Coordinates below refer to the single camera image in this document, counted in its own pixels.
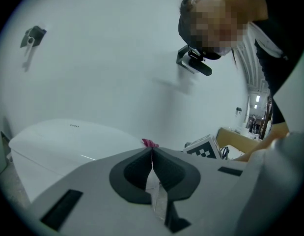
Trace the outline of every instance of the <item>white wall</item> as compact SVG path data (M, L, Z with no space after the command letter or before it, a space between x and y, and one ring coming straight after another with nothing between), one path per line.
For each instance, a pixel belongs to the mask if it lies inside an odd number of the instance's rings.
M2 129L15 136L42 120L73 118L182 149L241 125L246 113L236 115L236 107L246 109L248 90L231 54L207 61L209 77L175 64L185 45L180 1L23 2L0 41ZM24 69L21 40L37 24L48 32Z

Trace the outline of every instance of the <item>white toilet tank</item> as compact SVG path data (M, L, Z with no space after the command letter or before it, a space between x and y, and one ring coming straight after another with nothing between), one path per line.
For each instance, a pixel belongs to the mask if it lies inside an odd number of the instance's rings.
M139 138L111 127L53 119L26 128L9 146L17 173L32 202L78 166L143 148L144 144Z

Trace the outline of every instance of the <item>pink object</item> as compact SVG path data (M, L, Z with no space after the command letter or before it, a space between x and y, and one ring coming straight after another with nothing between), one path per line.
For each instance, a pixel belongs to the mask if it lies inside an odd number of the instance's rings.
M149 139L142 138L142 141L143 141L143 143L144 143L144 145L145 145L146 147L159 147L158 144L153 143L153 142L152 142L151 140L149 140Z

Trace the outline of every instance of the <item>ceiling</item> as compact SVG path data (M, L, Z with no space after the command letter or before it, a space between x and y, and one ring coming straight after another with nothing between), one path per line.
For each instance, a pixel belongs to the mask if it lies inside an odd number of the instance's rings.
M249 97L250 97L250 116L255 115L262 118L265 114L267 96L270 94L269 85L265 81L261 65L256 56L256 47L254 46L255 37L248 28L243 41L234 49L236 61L239 62L245 72ZM255 102L256 96L260 95L260 101Z

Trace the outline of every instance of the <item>toilet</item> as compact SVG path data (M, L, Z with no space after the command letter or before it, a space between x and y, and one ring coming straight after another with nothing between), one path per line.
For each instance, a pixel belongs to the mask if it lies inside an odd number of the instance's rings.
M9 146L16 171L32 202L80 165L143 148L144 144L141 139L112 127L53 119L26 128Z

